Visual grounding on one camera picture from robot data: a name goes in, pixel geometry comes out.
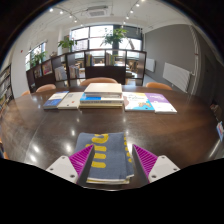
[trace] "gray book cover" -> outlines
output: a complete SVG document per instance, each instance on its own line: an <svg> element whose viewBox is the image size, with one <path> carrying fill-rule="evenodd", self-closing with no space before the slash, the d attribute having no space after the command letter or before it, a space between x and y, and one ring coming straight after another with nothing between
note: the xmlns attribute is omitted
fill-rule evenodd
<svg viewBox="0 0 224 224"><path fill-rule="evenodd" d="M95 155L92 161L88 180L119 181L133 176L133 165L127 156L126 140L123 132L108 134L80 133L75 152L95 145Z"/></svg>

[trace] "chair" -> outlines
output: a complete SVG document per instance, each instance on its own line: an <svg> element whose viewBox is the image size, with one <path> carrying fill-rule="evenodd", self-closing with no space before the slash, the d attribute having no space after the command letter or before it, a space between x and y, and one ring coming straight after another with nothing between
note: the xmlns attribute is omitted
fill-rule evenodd
<svg viewBox="0 0 224 224"><path fill-rule="evenodd" d="M9 157L8 157L7 153L4 151L4 147L3 147L3 144L2 144L2 139L1 139L1 137L0 137L0 150L1 150L0 153L3 153L3 157L4 157L4 159L8 159L8 160L9 160Z"/></svg>
<svg viewBox="0 0 224 224"><path fill-rule="evenodd" d="M117 81L111 78L104 78L104 77L91 78L81 82L80 86L88 86L90 83L117 83Z"/></svg>
<svg viewBox="0 0 224 224"><path fill-rule="evenodd" d="M36 92L39 93L39 92L44 92L51 89L56 89L56 86L54 84L44 85L39 87Z"/></svg>
<svg viewBox="0 0 224 224"><path fill-rule="evenodd" d="M25 96L25 95L29 95L29 94L30 94L30 91L27 90L27 91L23 92L21 96Z"/></svg>
<svg viewBox="0 0 224 224"><path fill-rule="evenodd" d="M167 90L173 90L170 86L163 84L163 83L157 83L157 82L148 82L146 84L146 87L149 88L157 88L157 89L167 89Z"/></svg>

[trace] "wooden shelf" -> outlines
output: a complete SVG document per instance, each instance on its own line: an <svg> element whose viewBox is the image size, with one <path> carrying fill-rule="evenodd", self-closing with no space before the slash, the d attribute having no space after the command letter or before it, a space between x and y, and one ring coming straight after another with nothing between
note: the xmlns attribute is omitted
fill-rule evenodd
<svg viewBox="0 0 224 224"><path fill-rule="evenodd" d="M3 95L3 93L8 89L9 86L11 86L11 83L0 93L0 96Z"/></svg>
<svg viewBox="0 0 224 224"><path fill-rule="evenodd" d="M86 54L89 52L96 52L96 51L100 51L100 52L104 52L104 54L102 56L93 56L97 61L95 61L95 66L86 66ZM107 65L108 62L108 58L106 57L106 53L107 52L115 52L116 51L123 51L124 54L123 56L118 58L122 58L121 62L122 64L118 64L118 65ZM133 52L133 53L139 53L139 57L138 58L133 58L128 56L128 52ZM81 58L75 58L76 54L82 53L84 55L84 57ZM127 68L127 64L129 60L135 60L138 61L138 74L135 73L134 77L125 77L125 72L126 72L126 68ZM115 79L118 83L125 83L125 79L144 79L144 73L145 73L145 61L146 61L146 52L145 51L136 51L136 50L127 50L127 49L88 49L88 50L80 50L80 51L74 51L74 52L69 52L69 53L65 53L62 55L58 55L56 57L50 58L49 59L49 63L51 61L51 66L52 66L52 73L51 74L47 74L47 75L42 75L39 78L34 78L34 82L36 84L36 87L39 88L40 86L43 85L47 85L47 84L56 84L58 82L68 82L68 86L70 86L70 81L72 80L77 80L77 79L88 79L88 78L96 78L96 77L108 77L108 78L113 78ZM41 63L41 70L43 70L43 64L46 62ZM84 68L85 69L85 73L79 73L79 77L77 78L70 78L70 70L69 70L69 66L70 65L75 65L77 63L82 64L82 66L80 68ZM56 81L55 79L55 69L58 67L64 66L65 71L67 71L67 79L66 80L58 80ZM27 71L27 77L29 77L29 79L31 80L32 77L34 76L33 74L33 70L34 68L31 68L30 70Z"/></svg>
<svg viewBox="0 0 224 224"><path fill-rule="evenodd" d="M9 98L12 96L12 94L10 94L10 96L8 97L8 98L6 98L5 99L5 101L3 102L3 104L1 105L1 110L2 110L2 108L3 108L3 106L4 106L4 104L7 102L7 101L9 101Z"/></svg>
<svg viewBox="0 0 224 224"><path fill-rule="evenodd" d="M10 73L3 79L3 81L0 83L0 86L4 83L4 81L10 76Z"/></svg>
<svg viewBox="0 0 224 224"><path fill-rule="evenodd" d="M65 79L65 80L58 80L58 81L55 81L55 82L65 82L65 81L68 81L68 79Z"/></svg>

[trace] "notebook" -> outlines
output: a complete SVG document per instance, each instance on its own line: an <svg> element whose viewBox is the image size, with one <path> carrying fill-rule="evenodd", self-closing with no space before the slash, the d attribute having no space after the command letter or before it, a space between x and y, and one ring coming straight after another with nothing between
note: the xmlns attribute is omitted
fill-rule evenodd
<svg viewBox="0 0 224 224"><path fill-rule="evenodd" d="M162 95L158 93L146 93L145 94L153 107L155 108L155 113L163 114L176 114L176 109L172 104Z"/></svg>
<svg viewBox="0 0 224 224"><path fill-rule="evenodd" d="M77 109L80 104L80 98L83 92L70 92L67 96L59 103L58 109Z"/></svg>
<svg viewBox="0 0 224 224"><path fill-rule="evenodd" d="M64 99L64 97L68 94L69 91L62 91L53 94L43 105L44 109L55 109L58 104Z"/></svg>
<svg viewBox="0 0 224 224"><path fill-rule="evenodd" d="M125 111L155 111L144 93L123 92L123 98Z"/></svg>

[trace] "white wall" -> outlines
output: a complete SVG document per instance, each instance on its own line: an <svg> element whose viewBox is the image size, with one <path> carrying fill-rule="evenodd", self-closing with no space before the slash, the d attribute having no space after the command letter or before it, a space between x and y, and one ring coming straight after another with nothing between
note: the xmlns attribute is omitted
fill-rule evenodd
<svg viewBox="0 0 224 224"><path fill-rule="evenodd" d="M29 90L25 69L25 57L29 51L29 47L27 46L28 35L29 29L20 35L16 41L15 50L12 56L11 81L12 91L15 98L21 96L24 91Z"/></svg>
<svg viewBox="0 0 224 224"><path fill-rule="evenodd" d="M26 78L26 69L25 69L25 57L29 51L28 38L30 37L30 29L25 30L17 39L15 43L15 49L12 56L12 90L15 98L21 96L21 94L29 90L27 78ZM58 42L58 30L50 31L41 35L36 41L35 44L41 43L43 40L47 39L46 51L47 57L53 52L57 52L57 42Z"/></svg>

